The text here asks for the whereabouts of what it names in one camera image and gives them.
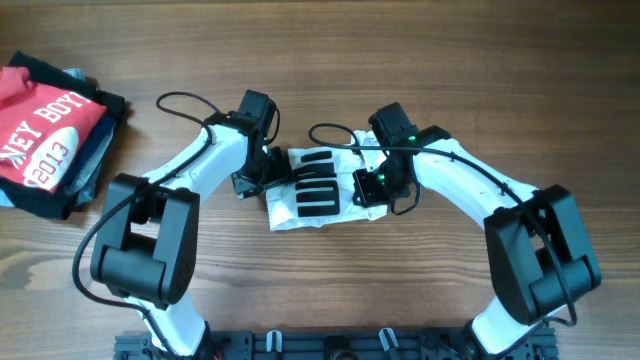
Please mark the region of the white t-shirt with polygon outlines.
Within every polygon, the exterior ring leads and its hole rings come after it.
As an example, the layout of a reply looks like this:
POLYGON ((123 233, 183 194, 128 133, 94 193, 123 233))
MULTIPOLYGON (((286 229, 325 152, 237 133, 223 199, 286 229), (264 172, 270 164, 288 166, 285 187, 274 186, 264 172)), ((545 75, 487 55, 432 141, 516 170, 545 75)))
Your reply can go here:
POLYGON ((380 151, 356 154, 329 147, 291 148, 288 160, 294 180, 266 192, 272 231, 356 220, 377 220, 387 214, 386 205, 365 208, 354 203, 358 170, 375 170, 385 156, 380 151))

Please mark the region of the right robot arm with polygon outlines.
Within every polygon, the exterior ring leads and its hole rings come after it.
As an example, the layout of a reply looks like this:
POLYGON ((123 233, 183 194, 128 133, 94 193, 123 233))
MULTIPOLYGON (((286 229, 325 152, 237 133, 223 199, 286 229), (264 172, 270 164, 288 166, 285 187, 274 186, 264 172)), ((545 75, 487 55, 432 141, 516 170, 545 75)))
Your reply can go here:
POLYGON ((494 299, 449 346, 465 359, 500 359, 576 300, 600 286, 601 270, 574 196, 560 185, 538 189, 491 168, 438 126, 420 130, 399 103, 368 120, 385 159, 354 174, 355 204, 393 207, 429 189, 484 231, 494 299))

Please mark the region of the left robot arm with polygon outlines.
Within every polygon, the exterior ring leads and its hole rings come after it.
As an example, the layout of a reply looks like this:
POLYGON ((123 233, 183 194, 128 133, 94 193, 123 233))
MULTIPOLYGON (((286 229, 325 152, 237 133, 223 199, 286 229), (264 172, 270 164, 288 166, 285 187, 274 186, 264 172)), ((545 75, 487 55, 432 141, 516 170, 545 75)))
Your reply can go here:
POLYGON ((211 359, 209 324, 196 311, 188 287, 194 274, 202 202, 232 178, 240 198, 291 180, 284 153, 271 144, 280 111, 268 95, 245 92, 239 108, 200 121, 197 139, 145 176, 118 175, 103 213, 82 240, 72 277, 96 303, 135 310, 147 330, 117 338, 117 359, 211 359), (87 245, 90 274, 112 298, 92 294, 79 277, 87 245))

